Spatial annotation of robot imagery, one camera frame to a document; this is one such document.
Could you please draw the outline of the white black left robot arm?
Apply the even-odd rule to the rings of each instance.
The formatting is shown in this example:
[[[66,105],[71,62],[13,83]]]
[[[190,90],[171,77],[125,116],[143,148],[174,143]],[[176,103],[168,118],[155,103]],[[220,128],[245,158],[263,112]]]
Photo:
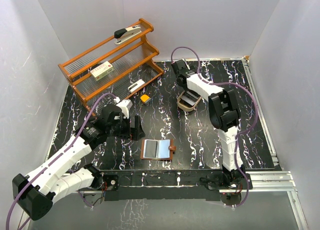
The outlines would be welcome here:
[[[131,106],[129,99],[107,104],[45,163],[27,175],[19,173],[13,178],[13,198],[33,221],[44,217],[57,201],[75,191],[102,187],[103,173],[92,163],[69,175],[65,173],[107,138],[138,141],[145,136],[140,116],[135,115],[131,126]]]

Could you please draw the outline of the brown leather card holder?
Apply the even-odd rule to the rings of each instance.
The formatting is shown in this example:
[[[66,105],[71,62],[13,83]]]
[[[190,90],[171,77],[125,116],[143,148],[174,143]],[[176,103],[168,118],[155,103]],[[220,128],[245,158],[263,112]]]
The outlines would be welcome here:
[[[145,142],[146,140],[157,141],[157,157],[147,158],[145,157]],[[171,161],[173,159],[174,152],[176,151],[176,146],[174,145],[173,139],[144,139],[142,141],[140,158],[142,160],[157,160],[157,161]]]

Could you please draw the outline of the grey credit card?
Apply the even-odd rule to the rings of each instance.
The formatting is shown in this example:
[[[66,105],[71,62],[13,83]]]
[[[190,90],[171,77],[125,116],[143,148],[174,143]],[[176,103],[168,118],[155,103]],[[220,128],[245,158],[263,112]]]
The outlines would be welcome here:
[[[146,140],[144,146],[145,146],[145,150],[144,150],[145,158],[157,157],[158,142],[156,140]]]

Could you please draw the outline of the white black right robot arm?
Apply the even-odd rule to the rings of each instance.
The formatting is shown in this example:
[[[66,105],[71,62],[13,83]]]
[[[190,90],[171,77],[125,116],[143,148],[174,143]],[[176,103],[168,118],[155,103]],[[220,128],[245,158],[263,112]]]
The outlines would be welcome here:
[[[230,189],[235,188],[243,177],[243,161],[236,139],[241,113],[235,92],[204,80],[200,74],[189,69],[183,59],[173,61],[171,66],[178,86],[207,101],[209,119],[218,131],[221,144],[223,184]]]

